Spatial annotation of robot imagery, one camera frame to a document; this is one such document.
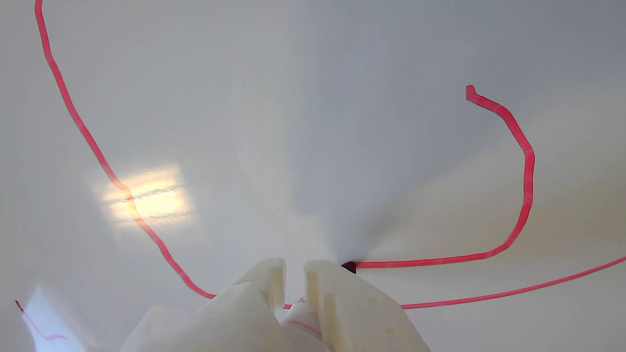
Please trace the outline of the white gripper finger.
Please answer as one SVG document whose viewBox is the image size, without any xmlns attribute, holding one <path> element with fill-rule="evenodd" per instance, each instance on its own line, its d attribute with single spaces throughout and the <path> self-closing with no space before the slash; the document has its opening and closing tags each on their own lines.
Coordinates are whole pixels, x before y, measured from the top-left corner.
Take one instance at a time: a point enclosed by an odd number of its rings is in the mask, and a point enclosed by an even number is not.
<svg viewBox="0 0 626 352">
<path fill-rule="evenodd" d="M 304 264 L 307 305 L 336 352 L 428 352 L 400 304 L 340 265 Z"/>
<path fill-rule="evenodd" d="M 161 335 L 164 352 L 322 352 L 319 318 L 301 298 L 285 301 L 286 262 L 268 258 Z"/>
</svg>

